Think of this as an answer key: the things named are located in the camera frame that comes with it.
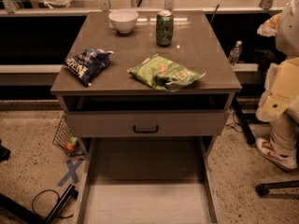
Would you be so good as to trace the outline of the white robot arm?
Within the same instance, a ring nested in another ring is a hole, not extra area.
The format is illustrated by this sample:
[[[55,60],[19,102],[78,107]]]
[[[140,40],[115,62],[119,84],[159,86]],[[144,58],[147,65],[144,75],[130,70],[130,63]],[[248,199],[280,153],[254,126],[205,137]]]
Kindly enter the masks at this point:
[[[299,96],[299,0],[291,0],[281,13],[262,24],[257,34],[273,36],[277,50],[287,55],[284,62],[272,63],[268,70],[256,112],[258,120],[267,122],[281,116]]]

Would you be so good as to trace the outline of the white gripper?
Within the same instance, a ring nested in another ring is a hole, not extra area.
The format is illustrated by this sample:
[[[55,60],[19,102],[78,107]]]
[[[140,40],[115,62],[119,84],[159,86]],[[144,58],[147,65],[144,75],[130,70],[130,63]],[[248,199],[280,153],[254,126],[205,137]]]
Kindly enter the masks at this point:
[[[270,37],[278,33],[280,13],[265,21],[257,30],[258,35]],[[280,118],[285,112],[299,109],[299,58],[291,58],[281,64],[272,63],[267,70],[264,92],[256,117],[268,122]]]

